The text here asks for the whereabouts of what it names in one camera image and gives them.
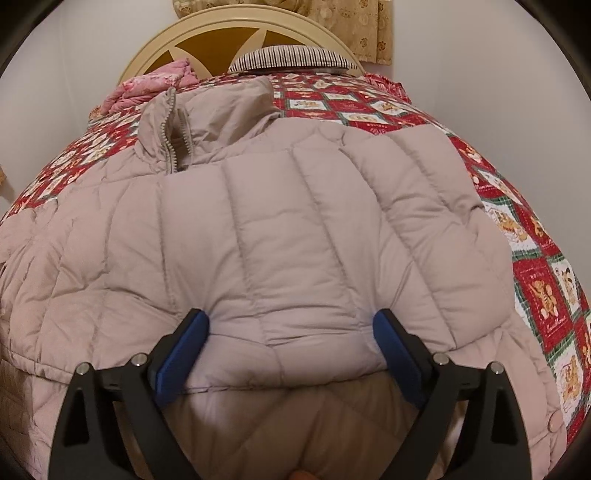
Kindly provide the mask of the striped pillow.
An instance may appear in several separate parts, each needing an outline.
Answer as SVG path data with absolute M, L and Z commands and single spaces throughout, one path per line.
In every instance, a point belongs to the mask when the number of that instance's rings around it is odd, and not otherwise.
M 238 57 L 228 73 L 277 69 L 355 70 L 356 64 L 332 50 L 308 45 L 273 45 Z

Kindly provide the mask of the cream wooden headboard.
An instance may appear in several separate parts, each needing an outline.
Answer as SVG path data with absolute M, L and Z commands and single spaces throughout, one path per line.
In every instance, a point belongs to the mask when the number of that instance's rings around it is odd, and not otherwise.
M 143 75 L 164 64 L 187 59 L 199 79 L 225 73 L 235 59 L 273 45 L 310 45 L 329 49 L 353 64 L 362 64 L 331 31 L 297 13 L 266 5 L 226 5 L 188 15 L 152 37 L 135 54 L 120 81 Z

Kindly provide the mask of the yellow curtain behind headboard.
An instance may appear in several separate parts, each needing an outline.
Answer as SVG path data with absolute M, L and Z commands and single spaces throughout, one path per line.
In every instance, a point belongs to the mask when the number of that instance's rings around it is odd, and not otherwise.
M 391 65 L 393 2 L 386 0 L 174 0 L 178 18 L 226 5 L 266 5 L 317 22 L 339 37 L 362 62 Z

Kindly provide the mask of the beige quilted down jacket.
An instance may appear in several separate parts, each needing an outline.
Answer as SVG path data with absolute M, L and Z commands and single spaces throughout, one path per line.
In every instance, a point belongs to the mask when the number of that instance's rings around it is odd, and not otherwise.
M 160 93 L 135 143 L 1 222 L 1 450 L 48 474 L 75 368 L 148 352 L 191 309 L 211 336 L 166 417 L 208 479 L 374 479 L 415 417 L 372 333 L 389 308 L 437 351 L 515 311 L 512 249 L 431 124 L 286 118 L 264 77 Z

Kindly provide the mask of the red patchwork teddy bear quilt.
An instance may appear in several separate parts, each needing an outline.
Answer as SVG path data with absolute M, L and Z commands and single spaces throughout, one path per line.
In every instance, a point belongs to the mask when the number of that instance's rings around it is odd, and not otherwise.
M 443 125 L 413 105 L 404 87 L 386 77 L 312 71 L 273 72 L 274 104 L 286 117 L 342 123 L 372 134 Z M 132 146 L 144 102 L 89 119 L 84 134 L 52 159 L 4 212 L 10 217 L 53 200 L 91 166 Z M 512 249 L 515 307 L 541 345 L 556 380 L 562 417 L 573 441 L 590 410 L 590 307 L 571 263 L 525 197 L 468 142 L 444 131 L 465 162 L 486 213 Z

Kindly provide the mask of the pink folded blanket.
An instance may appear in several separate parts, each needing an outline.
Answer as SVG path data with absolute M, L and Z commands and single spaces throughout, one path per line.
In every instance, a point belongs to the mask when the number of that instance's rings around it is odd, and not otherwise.
M 121 82 L 100 105 L 89 114 L 96 119 L 121 112 L 147 102 L 169 88 L 182 89 L 197 85 L 199 80 L 187 59 L 175 60 L 164 66 Z

